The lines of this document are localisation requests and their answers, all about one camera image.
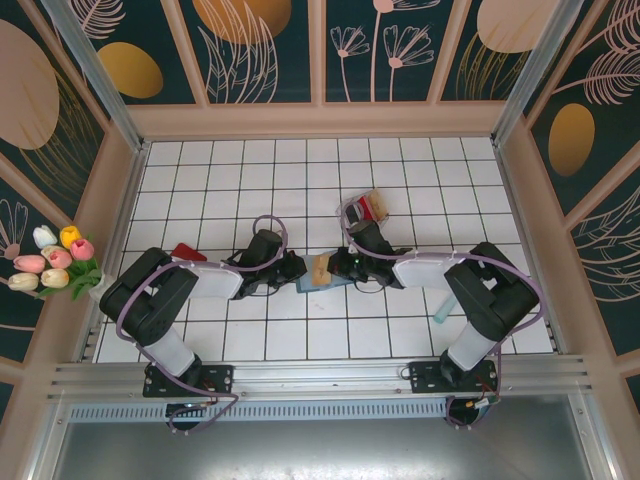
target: yellow tulip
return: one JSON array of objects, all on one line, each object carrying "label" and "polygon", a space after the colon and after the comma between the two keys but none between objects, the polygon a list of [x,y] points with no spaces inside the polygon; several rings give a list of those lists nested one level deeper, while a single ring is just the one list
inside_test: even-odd
[{"label": "yellow tulip", "polygon": [[67,250],[71,248],[71,244],[73,242],[80,240],[81,238],[82,235],[80,235],[80,231],[73,225],[64,227],[60,230],[60,243],[62,243],[62,246]]}]

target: wooden block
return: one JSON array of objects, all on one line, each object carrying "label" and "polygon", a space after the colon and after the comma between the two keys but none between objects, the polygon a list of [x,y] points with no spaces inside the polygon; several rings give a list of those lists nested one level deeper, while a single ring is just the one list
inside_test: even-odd
[{"label": "wooden block", "polygon": [[331,255],[317,255],[313,257],[313,266],[311,273],[311,285],[319,287],[321,285],[329,285],[331,283],[331,274],[327,270],[329,268],[329,257]]},{"label": "wooden block", "polygon": [[373,217],[376,222],[384,220],[389,216],[389,211],[384,203],[382,195],[378,189],[374,189],[368,196],[369,203],[371,204],[371,210],[373,211]]}]

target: green leaf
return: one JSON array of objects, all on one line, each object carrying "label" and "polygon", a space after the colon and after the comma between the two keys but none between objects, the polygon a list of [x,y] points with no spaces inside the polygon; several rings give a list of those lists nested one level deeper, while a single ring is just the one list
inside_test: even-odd
[{"label": "green leaf", "polygon": [[85,293],[87,293],[92,288],[93,288],[93,285],[90,284],[90,283],[87,283],[86,285],[82,285],[81,287],[77,287],[73,291],[72,299],[73,300],[77,300],[79,297],[83,296]]},{"label": "green leaf", "polygon": [[36,295],[36,298],[48,297],[49,295],[58,293],[60,290],[61,290],[60,288],[45,288],[44,290],[41,290],[38,292],[38,294]]}]

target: pink tulip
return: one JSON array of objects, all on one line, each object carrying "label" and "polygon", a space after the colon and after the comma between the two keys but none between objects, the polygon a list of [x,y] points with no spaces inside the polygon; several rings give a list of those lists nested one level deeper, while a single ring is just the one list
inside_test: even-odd
[{"label": "pink tulip", "polygon": [[89,240],[81,238],[71,244],[71,255],[76,260],[91,260],[93,258],[93,245]]},{"label": "pink tulip", "polygon": [[22,272],[40,273],[44,270],[44,257],[40,255],[23,255],[13,259],[13,266]]},{"label": "pink tulip", "polygon": [[55,250],[49,255],[49,263],[53,268],[67,268],[73,259],[66,250]]}]

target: dark green wallpaper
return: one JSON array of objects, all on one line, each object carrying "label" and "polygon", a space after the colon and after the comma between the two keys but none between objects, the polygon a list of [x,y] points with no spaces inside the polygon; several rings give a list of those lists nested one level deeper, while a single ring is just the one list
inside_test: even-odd
[{"label": "dark green wallpaper", "polygon": [[616,354],[640,348],[640,168],[571,232]]},{"label": "dark green wallpaper", "polygon": [[531,129],[565,214],[640,139],[639,14],[609,2]]},{"label": "dark green wallpaper", "polygon": [[159,0],[69,5],[127,105],[195,102]]},{"label": "dark green wallpaper", "polygon": [[375,101],[426,100],[452,5],[396,2],[383,13],[372,2],[328,0],[327,102],[372,101],[372,71]]},{"label": "dark green wallpaper", "polygon": [[627,386],[629,387],[629,391],[631,392],[633,402],[636,404],[638,414],[640,414],[640,375],[627,377]]},{"label": "dark green wallpaper", "polygon": [[13,385],[10,383],[0,382],[0,425],[2,425],[2,419],[4,418],[4,412],[7,411],[9,405],[9,399],[13,392]]},{"label": "dark green wallpaper", "polygon": [[16,0],[0,9],[0,45],[0,153],[73,218],[104,131]]},{"label": "dark green wallpaper", "polygon": [[[41,225],[57,233],[51,222],[0,179],[0,278],[19,273],[12,261],[18,255],[40,253],[32,232]],[[0,282],[0,305],[0,356],[22,362],[44,302]]]},{"label": "dark green wallpaper", "polygon": [[310,102],[307,0],[246,5],[250,14],[243,1],[180,0],[209,101]]},{"label": "dark green wallpaper", "polygon": [[554,7],[539,0],[472,0],[441,100],[506,100]]},{"label": "dark green wallpaper", "polygon": [[540,83],[538,83],[538,86],[536,87],[536,89],[534,90],[533,94],[531,95],[531,98],[527,102],[527,105],[524,107],[525,116],[529,115],[529,112],[531,111],[531,109],[535,105],[536,101],[538,100],[538,97],[540,97],[540,94],[542,93],[542,90],[544,89],[544,87],[547,84],[547,79],[549,78],[551,73],[558,66],[558,62],[560,61],[560,59],[564,55],[564,52],[567,50],[567,47],[571,43],[571,40],[573,40],[573,36],[575,35],[576,30],[578,30],[578,28],[580,28],[580,24],[582,24],[582,21],[584,20],[584,17],[587,15],[587,13],[589,13],[589,9],[593,6],[593,1],[594,0],[584,0],[584,2],[582,4],[582,7],[580,8],[580,13],[576,17],[576,20],[573,22],[573,26],[569,30],[569,33],[564,37],[564,39],[562,41],[562,44],[560,45],[560,48],[556,52],[555,57],[553,57],[553,60],[551,61],[551,63],[547,67],[547,70],[545,71],[544,76],[540,80]]}]

